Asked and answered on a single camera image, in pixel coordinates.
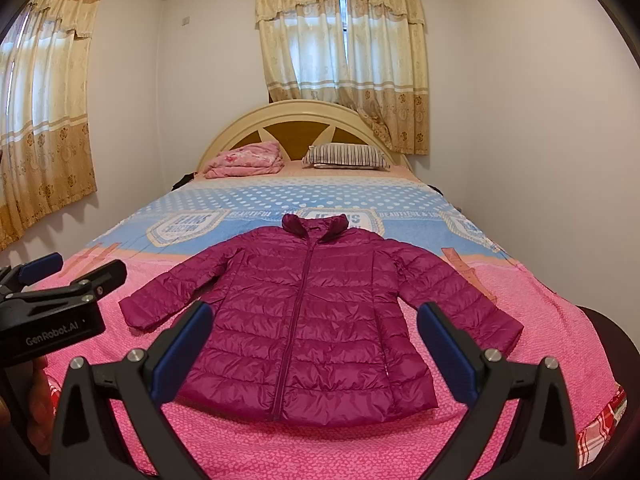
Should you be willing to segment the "person's left hand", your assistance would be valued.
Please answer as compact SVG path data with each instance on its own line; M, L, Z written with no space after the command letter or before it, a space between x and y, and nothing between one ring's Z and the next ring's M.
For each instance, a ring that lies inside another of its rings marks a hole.
M40 356L26 367L28 374L22 400L28 411L26 422L28 440L42 456L47 456L51 452L54 425L53 404L46 375L47 366L48 358Z

